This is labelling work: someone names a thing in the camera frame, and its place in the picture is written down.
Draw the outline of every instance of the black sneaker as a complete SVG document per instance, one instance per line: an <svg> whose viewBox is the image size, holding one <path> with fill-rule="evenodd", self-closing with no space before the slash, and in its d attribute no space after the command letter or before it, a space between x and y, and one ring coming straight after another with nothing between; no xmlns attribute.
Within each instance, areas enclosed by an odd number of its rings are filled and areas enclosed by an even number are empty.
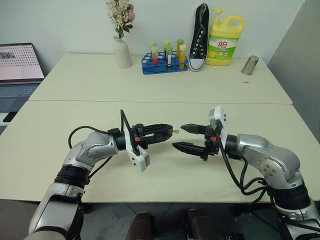
<svg viewBox="0 0 320 240"><path fill-rule="evenodd" d="M197 7L194 14L193 39L189 53L189 67L199 71L205 64L208 51L209 8L203 3Z"/></svg>

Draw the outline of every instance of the flower vase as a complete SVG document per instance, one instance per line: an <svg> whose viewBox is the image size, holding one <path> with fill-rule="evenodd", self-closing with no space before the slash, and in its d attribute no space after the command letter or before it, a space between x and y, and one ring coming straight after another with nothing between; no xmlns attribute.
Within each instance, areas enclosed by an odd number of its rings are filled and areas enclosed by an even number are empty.
<svg viewBox="0 0 320 240"><path fill-rule="evenodd" d="M119 38L118 35L113 36L113 53L115 56L115 60L119 68L126 69L131 67L132 62L130 58L129 47L125 41L123 41L122 37Z"/></svg>

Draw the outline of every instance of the test tube rack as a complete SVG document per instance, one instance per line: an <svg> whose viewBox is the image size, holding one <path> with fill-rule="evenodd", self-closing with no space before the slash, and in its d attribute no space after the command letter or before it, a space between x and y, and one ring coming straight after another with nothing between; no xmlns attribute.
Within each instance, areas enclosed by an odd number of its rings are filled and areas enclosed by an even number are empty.
<svg viewBox="0 0 320 240"><path fill-rule="evenodd" d="M184 63L179 62L179 58L177 58L177 52L172 52L171 58L171 69L168 69L167 59L165 58L165 54L163 51L158 53L158 65L154 65L151 59L151 53L148 52L141 59L142 72L145 75L149 74L164 74L164 73L174 73L174 72L184 72L188 70L187 64L189 63L187 58L184 58ZM183 69L180 69L180 64L184 64Z"/></svg>

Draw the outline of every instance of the detergent bottle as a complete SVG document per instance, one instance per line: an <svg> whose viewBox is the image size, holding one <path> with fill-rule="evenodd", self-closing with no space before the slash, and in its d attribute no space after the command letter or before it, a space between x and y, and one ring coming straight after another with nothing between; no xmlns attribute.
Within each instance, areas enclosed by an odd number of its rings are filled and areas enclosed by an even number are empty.
<svg viewBox="0 0 320 240"><path fill-rule="evenodd" d="M236 44L244 28L245 20L242 16L229 16L220 23L221 8L213 8L217 16L212 22L210 38L208 41L208 53L205 63L215 66L227 66L236 49Z"/></svg>

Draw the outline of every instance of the bottle handle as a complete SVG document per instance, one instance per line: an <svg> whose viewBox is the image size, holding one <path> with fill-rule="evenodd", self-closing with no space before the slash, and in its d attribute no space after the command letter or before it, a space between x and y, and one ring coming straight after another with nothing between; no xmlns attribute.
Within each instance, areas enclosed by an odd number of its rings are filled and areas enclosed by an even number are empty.
<svg viewBox="0 0 320 240"><path fill-rule="evenodd" d="M229 23L231 21L237 21L239 22L238 26L233 26L234 28L237 28L238 31L240 32L242 28L244 27L245 24L245 19L242 16L228 16L228 18L224 21L226 25L229 26Z"/></svg>

